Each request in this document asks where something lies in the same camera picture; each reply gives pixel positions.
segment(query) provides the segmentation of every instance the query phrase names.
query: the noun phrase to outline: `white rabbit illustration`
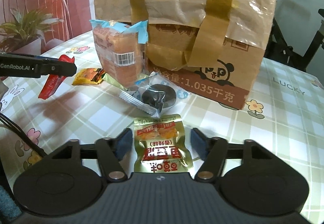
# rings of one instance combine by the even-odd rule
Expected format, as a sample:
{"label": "white rabbit illustration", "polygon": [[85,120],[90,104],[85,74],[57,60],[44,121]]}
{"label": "white rabbit illustration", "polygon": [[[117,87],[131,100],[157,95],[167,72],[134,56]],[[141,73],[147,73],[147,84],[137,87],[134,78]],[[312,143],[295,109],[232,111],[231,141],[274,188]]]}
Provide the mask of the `white rabbit illustration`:
{"label": "white rabbit illustration", "polygon": [[14,86],[10,91],[7,92],[0,101],[2,103],[1,112],[8,107],[9,103],[13,100],[14,97],[21,94],[25,89],[17,89],[18,85]]}

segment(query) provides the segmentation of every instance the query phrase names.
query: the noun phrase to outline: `pink chair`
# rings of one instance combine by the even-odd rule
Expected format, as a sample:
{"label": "pink chair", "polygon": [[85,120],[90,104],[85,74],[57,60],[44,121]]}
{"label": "pink chair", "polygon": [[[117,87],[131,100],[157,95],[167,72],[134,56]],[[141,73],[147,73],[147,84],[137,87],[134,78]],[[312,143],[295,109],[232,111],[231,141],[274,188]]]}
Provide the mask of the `pink chair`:
{"label": "pink chair", "polygon": [[71,22],[65,0],[0,0],[0,24],[11,22],[10,8],[23,12],[42,8],[44,12],[53,14],[53,18],[63,19],[63,22],[53,24],[52,32],[45,33],[45,41],[59,42],[71,38]]}

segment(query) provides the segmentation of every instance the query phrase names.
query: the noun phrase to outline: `tablecloth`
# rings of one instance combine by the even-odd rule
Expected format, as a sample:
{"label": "tablecloth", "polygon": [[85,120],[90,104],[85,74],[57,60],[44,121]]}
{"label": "tablecloth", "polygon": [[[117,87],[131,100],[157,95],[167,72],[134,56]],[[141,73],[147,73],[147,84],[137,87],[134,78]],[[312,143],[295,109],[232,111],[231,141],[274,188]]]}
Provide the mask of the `tablecloth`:
{"label": "tablecloth", "polygon": [[[58,58],[75,57],[78,71],[100,67],[92,32],[68,40],[43,54]],[[146,114],[118,97],[119,89],[100,85],[72,86],[68,77],[47,100],[38,99],[47,77],[8,78],[9,93],[2,112],[16,122],[35,143],[50,153],[69,139],[82,144],[132,128],[135,117]],[[192,175],[202,164],[190,146],[190,128],[198,127],[209,137],[219,136],[230,143],[253,139],[300,172],[310,193],[301,214],[312,223],[324,220],[324,90],[317,78],[264,58],[260,73],[243,110],[190,94],[168,110],[182,116],[186,146],[194,158]],[[30,148],[11,131],[0,128],[0,156],[12,187],[15,179],[34,164]],[[127,173],[133,169],[134,150],[121,162]],[[96,162],[84,164],[99,172]],[[225,172],[240,164],[228,160]]]}

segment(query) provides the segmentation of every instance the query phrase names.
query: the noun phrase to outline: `panda logo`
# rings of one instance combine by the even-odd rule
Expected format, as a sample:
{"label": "panda logo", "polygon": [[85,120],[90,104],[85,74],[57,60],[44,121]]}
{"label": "panda logo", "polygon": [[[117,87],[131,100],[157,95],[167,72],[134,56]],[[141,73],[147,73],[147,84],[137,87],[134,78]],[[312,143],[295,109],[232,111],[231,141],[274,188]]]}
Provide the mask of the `panda logo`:
{"label": "panda logo", "polygon": [[230,85],[234,87],[233,83],[229,81],[231,72],[234,71],[234,66],[231,63],[225,64],[221,60],[217,60],[217,62],[217,68],[200,68],[200,70],[195,71],[195,73],[199,74],[200,78],[203,80],[211,80],[220,86]]}

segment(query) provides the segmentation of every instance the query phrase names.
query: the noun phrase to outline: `red snack package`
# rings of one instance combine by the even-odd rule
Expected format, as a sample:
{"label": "red snack package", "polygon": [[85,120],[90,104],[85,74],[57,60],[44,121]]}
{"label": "red snack package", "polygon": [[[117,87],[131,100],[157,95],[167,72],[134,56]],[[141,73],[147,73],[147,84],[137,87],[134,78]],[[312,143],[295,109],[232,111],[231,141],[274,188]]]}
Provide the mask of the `red snack package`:
{"label": "red snack package", "polygon": [[[63,61],[63,62],[74,63],[75,58],[74,57],[69,58],[67,55],[61,55],[58,60]],[[38,95],[38,98],[43,99],[43,100],[48,99],[50,96],[52,96],[56,92],[59,85],[61,85],[61,83],[65,79],[66,79],[65,76],[57,76],[57,75],[52,75],[52,74],[49,75],[44,87],[42,88],[42,91]]]}

